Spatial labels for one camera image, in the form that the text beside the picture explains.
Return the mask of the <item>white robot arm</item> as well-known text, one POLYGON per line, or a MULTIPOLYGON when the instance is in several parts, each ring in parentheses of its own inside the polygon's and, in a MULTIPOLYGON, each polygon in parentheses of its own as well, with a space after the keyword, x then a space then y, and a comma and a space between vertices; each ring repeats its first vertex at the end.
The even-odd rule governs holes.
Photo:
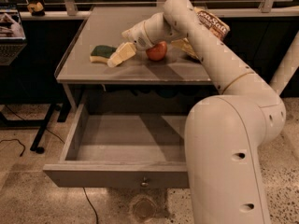
POLYGON ((189 0, 123 32, 137 50, 185 38, 218 93, 197 103, 185 124, 184 146, 194 224, 271 224, 258 147, 286 121, 278 91, 198 19, 189 0))

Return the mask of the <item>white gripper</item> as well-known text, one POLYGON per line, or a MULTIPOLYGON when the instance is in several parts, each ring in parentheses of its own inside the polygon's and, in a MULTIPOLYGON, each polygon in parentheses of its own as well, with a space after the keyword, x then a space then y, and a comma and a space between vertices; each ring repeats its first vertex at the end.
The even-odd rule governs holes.
POLYGON ((154 46, 152 39, 153 23, 150 20, 144 20, 134 25, 132 28, 121 33, 122 37, 129 42, 121 43, 116 51, 107 61, 109 67, 116 67, 121 63, 134 57, 136 50, 145 51, 154 46))

